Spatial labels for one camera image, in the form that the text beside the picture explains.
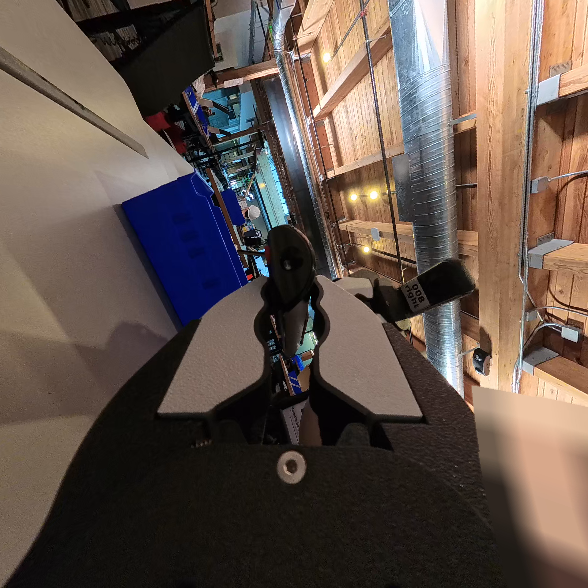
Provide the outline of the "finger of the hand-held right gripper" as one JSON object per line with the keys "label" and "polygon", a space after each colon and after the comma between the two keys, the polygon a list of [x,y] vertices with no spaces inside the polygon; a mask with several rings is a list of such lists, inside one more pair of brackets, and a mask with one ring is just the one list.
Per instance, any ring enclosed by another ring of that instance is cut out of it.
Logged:
{"label": "finger of the hand-held right gripper", "polygon": [[352,296],[359,296],[361,299],[373,299],[373,284],[365,277],[345,276],[334,281],[334,284],[347,291]]}

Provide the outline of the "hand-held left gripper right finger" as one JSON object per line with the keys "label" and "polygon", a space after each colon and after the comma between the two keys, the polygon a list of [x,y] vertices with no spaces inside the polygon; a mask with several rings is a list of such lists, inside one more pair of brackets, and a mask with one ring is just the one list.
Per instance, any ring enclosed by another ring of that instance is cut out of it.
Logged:
{"label": "hand-held left gripper right finger", "polygon": [[371,433],[382,423],[417,424],[423,412],[381,319],[357,294],[325,276],[315,280],[324,322],[313,359],[313,411],[320,438],[337,440],[349,423]]}

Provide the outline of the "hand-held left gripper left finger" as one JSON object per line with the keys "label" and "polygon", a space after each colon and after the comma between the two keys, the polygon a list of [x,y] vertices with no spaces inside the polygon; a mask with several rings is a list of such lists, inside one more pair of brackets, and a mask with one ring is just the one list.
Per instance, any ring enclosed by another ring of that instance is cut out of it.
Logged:
{"label": "hand-held left gripper left finger", "polygon": [[205,313],[158,407],[159,417],[239,424],[243,436],[263,420],[270,398],[269,353],[262,334],[267,314],[258,277]]}

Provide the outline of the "black remote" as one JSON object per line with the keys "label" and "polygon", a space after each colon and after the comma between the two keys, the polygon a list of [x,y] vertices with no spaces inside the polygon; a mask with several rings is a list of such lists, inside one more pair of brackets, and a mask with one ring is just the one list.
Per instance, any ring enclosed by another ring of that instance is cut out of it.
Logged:
{"label": "black remote", "polygon": [[291,225],[279,225],[268,233],[265,253],[269,269],[265,300],[283,352],[286,357],[293,357],[303,341],[308,321],[316,277],[315,252],[301,231]]}

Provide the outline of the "person's right hand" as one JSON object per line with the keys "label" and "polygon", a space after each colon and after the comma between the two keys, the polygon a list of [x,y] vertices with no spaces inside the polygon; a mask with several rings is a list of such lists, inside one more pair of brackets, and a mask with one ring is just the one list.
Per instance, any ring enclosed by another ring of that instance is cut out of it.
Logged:
{"label": "person's right hand", "polygon": [[302,410],[299,425],[299,445],[307,447],[322,446],[319,419],[308,399]]}

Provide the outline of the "blue plastic bin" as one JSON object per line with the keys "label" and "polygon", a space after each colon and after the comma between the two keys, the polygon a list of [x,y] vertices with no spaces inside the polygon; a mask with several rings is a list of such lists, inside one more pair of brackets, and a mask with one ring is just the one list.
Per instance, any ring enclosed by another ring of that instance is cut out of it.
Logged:
{"label": "blue plastic bin", "polygon": [[243,226],[246,224],[246,218],[243,215],[235,191],[232,188],[227,188],[221,192],[221,196],[230,217],[231,224],[234,226]]}
{"label": "blue plastic bin", "polygon": [[248,283],[213,194],[194,172],[122,202],[183,326]]}

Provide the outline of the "black office chair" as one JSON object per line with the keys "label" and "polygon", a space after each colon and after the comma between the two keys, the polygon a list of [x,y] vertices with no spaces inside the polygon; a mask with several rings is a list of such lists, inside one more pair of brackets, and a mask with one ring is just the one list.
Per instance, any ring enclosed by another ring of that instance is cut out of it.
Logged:
{"label": "black office chair", "polygon": [[143,118],[163,111],[215,65],[208,14],[202,3],[113,63]]}

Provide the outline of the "large silver air duct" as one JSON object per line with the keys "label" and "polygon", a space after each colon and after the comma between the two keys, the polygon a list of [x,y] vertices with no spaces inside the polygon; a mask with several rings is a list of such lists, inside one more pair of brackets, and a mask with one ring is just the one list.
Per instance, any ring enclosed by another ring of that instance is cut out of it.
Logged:
{"label": "large silver air duct", "polygon": [[418,274],[459,256],[446,1],[389,1]]}

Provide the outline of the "slim silver air duct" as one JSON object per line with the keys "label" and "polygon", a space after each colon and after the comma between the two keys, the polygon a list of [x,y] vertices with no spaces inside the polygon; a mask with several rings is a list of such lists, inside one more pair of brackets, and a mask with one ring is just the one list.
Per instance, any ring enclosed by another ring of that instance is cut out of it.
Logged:
{"label": "slim silver air duct", "polygon": [[326,210],[322,203],[320,181],[312,139],[307,128],[306,117],[300,96],[292,52],[287,47],[286,25],[295,8],[296,1],[275,1],[272,21],[272,41],[276,66],[285,95],[293,137],[305,177],[307,191],[312,203],[312,218],[316,225],[315,237],[320,245],[315,251],[318,261],[325,261],[323,274],[335,280],[341,276],[341,265],[336,257],[333,240],[328,231]]}

